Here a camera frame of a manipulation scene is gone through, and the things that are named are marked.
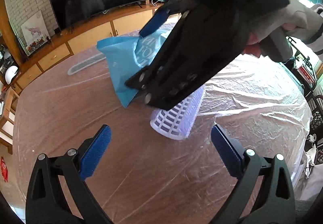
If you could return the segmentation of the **right hand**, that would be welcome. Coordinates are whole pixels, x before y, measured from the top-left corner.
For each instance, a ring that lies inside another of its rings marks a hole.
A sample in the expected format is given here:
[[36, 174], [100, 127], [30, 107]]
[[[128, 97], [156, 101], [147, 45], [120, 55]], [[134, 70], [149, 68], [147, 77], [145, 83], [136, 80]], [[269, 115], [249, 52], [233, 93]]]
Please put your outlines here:
[[308, 8], [298, 0], [289, 2], [287, 7], [269, 13], [251, 25], [243, 54], [260, 57], [260, 41], [282, 27], [288, 36], [300, 39], [322, 60], [322, 4], [317, 3]]

